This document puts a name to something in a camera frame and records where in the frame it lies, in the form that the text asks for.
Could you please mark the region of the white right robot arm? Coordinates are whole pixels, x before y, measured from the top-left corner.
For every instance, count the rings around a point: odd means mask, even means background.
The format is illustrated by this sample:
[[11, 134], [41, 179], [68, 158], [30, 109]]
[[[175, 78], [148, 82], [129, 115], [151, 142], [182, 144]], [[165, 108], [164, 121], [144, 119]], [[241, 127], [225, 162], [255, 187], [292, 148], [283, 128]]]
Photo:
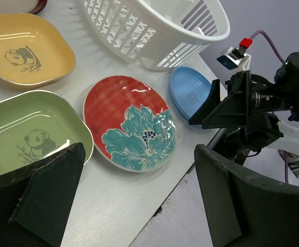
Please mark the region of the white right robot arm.
[[259, 154], [264, 148], [299, 155], [299, 52], [291, 53], [277, 70], [274, 81], [249, 70], [235, 73], [226, 82], [221, 99], [220, 81], [214, 80], [207, 100], [189, 119], [203, 129], [231, 128], [224, 137], [229, 159], [244, 151]]

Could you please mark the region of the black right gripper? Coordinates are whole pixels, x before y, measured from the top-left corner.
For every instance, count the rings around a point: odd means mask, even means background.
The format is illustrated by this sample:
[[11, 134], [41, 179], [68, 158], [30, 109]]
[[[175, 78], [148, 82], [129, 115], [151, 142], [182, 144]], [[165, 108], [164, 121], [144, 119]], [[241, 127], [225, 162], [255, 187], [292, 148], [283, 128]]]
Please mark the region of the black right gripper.
[[273, 114], [283, 105], [276, 97], [274, 84], [249, 70], [236, 73], [226, 84], [228, 95], [220, 100], [220, 80], [212, 81], [207, 99], [189, 119], [189, 125], [231, 129], [222, 139], [224, 154], [259, 154], [284, 136]]

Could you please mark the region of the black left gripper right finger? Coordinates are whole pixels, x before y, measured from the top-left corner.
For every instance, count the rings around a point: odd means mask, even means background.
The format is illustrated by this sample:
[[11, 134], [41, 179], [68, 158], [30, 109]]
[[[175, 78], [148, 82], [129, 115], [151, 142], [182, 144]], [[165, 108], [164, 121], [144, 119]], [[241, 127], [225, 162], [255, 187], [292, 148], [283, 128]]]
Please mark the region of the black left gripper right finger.
[[213, 246], [299, 246], [299, 187], [236, 164], [205, 145], [195, 168]]

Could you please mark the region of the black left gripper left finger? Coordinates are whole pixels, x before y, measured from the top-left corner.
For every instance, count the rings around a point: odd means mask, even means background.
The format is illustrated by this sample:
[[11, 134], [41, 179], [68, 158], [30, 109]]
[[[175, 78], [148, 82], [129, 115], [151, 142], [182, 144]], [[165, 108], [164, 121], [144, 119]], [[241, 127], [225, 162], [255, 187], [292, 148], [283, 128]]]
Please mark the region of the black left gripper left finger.
[[60, 246], [85, 161], [82, 143], [0, 175], [0, 246]]

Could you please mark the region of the red plate with teal flower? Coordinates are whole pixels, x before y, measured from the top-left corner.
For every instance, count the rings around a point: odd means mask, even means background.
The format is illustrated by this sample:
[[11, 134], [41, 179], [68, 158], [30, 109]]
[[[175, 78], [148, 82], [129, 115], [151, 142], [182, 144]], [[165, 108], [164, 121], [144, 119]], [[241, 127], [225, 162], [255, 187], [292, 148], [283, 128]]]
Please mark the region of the red plate with teal flower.
[[175, 153], [177, 130], [168, 105], [135, 78], [110, 76], [95, 83], [83, 119], [99, 153], [122, 170], [152, 172]]

